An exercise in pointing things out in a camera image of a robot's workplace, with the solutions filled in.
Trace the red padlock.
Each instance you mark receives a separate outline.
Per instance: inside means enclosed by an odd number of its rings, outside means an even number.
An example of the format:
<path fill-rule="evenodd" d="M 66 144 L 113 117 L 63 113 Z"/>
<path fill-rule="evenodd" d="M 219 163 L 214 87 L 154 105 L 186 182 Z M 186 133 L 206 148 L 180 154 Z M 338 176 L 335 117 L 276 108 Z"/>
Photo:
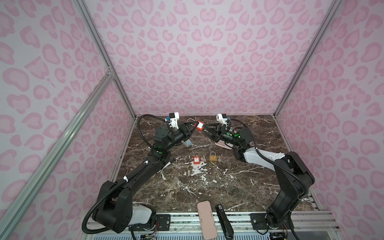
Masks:
<path fill-rule="evenodd" d="M 195 128 L 195 130 L 200 131 L 200 132 L 203 131 L 203 129 L 204 129 L 204 123 L 202 123 L 202 122 L 200 122 L 200 121 L 198 121 L 198 120 L 191 119 L 191 118 L 188 119 L 188 122 L 190 122 L 190 123 L 194 123 L 194 128 Z"/>
<path fill-rule="evenodd" d="M 194 157 L 193 163 L 194 163 L 194 165 L 199 165 L 201 163 L 200 157 Z"/>

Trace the brass padlock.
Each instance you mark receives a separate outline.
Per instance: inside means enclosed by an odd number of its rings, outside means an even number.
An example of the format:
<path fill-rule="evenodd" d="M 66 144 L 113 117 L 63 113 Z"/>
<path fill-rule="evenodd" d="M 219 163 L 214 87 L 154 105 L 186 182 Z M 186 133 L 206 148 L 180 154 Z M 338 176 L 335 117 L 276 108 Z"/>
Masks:
<path fill-rule="evenodd" d="M 209 161 L 210 162 L 217 162 L 218 161 L 218 156 L 215 152 L 210 152 Z"/>

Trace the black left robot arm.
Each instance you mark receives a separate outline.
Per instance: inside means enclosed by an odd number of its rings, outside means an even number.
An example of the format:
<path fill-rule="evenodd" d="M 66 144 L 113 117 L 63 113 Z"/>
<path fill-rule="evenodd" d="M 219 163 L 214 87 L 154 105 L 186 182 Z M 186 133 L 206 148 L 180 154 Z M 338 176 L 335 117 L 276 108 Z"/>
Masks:
<path fill-rule="evenodd" d="M 153 216 L 153 210 L 134 207 L 135 194 L 146 181 L 170 162 L 170 149 L 187 141 L 198 124 L 197 121 L 180 124 L 173 133 L 167 127 L 158 128 L 155 132 L 155 142 L 144 162 L 123 179 L 116 182 L 107 181 L 102 185 L 96 203 L 84 217 L 82 231 L 90 235 L 108 230 L 121 233 L 128 226 L 147 224 Z"/>

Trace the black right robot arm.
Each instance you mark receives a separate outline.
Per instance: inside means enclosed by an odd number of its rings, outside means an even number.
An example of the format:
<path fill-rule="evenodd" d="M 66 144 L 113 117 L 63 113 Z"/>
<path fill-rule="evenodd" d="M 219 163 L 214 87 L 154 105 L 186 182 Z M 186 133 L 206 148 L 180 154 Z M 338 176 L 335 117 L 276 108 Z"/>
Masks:
<path fill-rule="evenodd" d="M 256 146 L 251 130 L 243 126 L 230 131 L 225 125 L 213 124 L 203 127 L 203 133 L 214 142 L 223 141 L 233 145 L 236 159 L 254 163 L 275 170 L 280 191 L 266 210 L 266 224 L 271 229 L 278 228 L 284 220 L 291 218 L 297 205 L 307 197 L 315 177 L 296 152 L 274 154 L 263 152 Z"/>

